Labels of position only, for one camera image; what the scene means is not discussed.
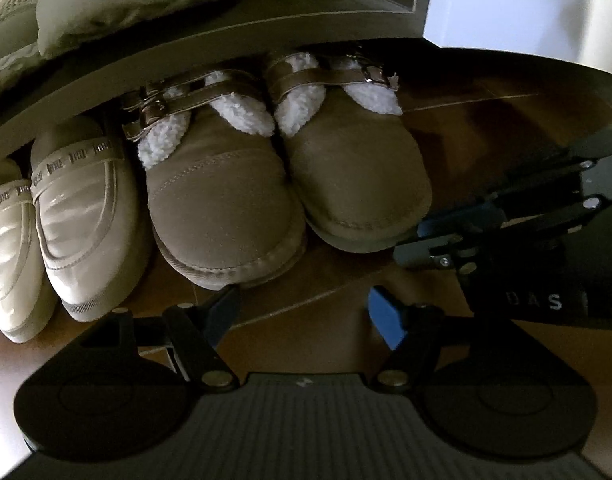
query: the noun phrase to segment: shelf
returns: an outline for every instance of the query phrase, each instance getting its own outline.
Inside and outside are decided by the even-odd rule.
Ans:
[[[391,0],[231,0],[140,23],[50,62],[3,95],[0,157],[43,128],[192,66],[282,46],[419,37],[425,10]]]

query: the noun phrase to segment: screw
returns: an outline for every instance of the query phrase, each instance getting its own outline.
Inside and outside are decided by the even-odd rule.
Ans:
[[[468,262],[460,267],[460,274],[466,276],[466,274],[470,274],[475,270],[477,270],[477,264],[475,262]]]
[[[408,374],[401,370],[384,370],[377,375],[377,380],[384,386],[397,388],[408,383]]]
[[[593,196],[592,198],[587,198],[584,200],[582,202],[582,206],[584,206],[584,209],[597,209],[601,203],[601,200]]]
[[[223,388],[232,382],[232,374],[224,370],[211,370],[202,375],[202,382],[211,388]]]

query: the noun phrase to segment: ribbed gray panel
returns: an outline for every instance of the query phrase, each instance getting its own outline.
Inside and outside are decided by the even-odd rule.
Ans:
[[[166,442],[113,463],[34,454],[10,480],[598,480],[569,454],[532,465],[486,462],[448,446],[404,397],[356,375],[254,374],[237,391],[203,397]]]

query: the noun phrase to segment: fur trim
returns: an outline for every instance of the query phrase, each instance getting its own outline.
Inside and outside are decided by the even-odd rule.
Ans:
[[[293,72],[318,68],[317,59],[308,52],[293,54],[286,59]],[[275,120],[286,137],[292,137],[320,110],[326,97],[324,85],[307,85],[288,92],[275,108]]]
[[[173,87],[164,92],[164,97],[178,97],[185,93],[183,89]],[[190,117],[190,112],[172,114],[148,127],[148,133],[137,144],[137,157],[145,170],[166,160],[175,151],[190,126]]]
[[[206,77],[206,86],[229,79],[227,73],[215,71]],[[211,102],[210,107],[240,132],[262,137],[270,137],[275,132],[275,121],[268,113],[266,104],[252,97],[235,93],[223,95]]]
[[[361,68],[356,59],[339,58],[331,60],[331,68],[344,70],[348,68]],[[344,91],[359,104],[376,114],[401,115],[403,114],[397,95],[391,88],[372,83],[355,83],[343,87]]]

